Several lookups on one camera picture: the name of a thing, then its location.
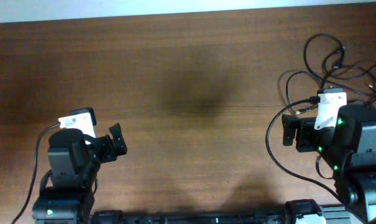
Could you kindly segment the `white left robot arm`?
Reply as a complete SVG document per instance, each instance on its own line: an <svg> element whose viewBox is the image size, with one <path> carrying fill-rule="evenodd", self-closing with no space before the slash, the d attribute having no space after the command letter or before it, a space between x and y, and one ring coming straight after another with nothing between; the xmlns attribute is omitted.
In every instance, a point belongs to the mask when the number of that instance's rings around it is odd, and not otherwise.
<svg viewBox="0 0 376 224"><path fill-rule="evenodd" d="M101 164L127 153L122 129L116 123L109 134L97 137L92 108L71 111L57 126L48 139L50 170L40 182L32 218L36 223L88 223Z"/></svg>

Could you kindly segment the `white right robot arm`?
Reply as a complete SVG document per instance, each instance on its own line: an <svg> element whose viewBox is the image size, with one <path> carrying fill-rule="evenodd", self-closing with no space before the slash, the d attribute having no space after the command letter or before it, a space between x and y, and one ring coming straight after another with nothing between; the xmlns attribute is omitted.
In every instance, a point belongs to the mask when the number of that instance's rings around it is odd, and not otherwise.
<svg viewBox="0 0 376 224"><path fill-rule="evenodd" d="M376 222L376 108L344 105L334 127L316 130L314 122L284 114L283 145L317 152L333 171L340 200L361 220Z"/></svg>

